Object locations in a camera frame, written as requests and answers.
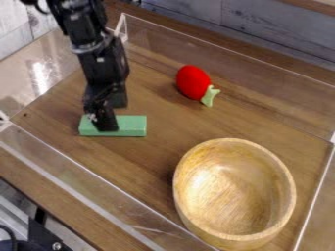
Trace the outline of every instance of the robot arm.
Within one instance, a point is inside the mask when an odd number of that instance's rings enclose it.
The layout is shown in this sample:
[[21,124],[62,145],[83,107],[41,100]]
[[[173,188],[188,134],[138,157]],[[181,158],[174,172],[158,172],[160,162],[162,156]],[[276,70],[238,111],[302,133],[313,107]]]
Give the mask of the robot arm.
[[[37,0],[21,0],[37,6]],[[46,5],[86,78],[83,111],[97,130],[117,130],[111,108],[126,106],[125,79],[129,66],[121,41],[105,29],[101,0],[46,0]]]

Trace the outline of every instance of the red strawberry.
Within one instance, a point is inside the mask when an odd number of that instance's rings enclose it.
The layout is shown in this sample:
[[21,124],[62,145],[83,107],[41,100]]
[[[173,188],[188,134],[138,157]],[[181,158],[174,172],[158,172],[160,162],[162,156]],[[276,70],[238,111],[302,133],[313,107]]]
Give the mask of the red strawberry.
[[176,85],[180,92],[190,99],[212,107],[213,97],[221,92],[213,89],[205,72],[194,66],[184,66],[176,74]]

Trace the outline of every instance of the green block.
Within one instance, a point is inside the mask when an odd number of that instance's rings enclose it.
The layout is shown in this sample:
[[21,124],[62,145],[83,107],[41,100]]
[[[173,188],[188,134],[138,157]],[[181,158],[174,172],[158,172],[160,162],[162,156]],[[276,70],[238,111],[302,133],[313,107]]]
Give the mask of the green block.
[[146,116],[115,115],[118,131],[97,131],[87,116],[79,120],[78,132],[82,136],[143,137],[146,136]]

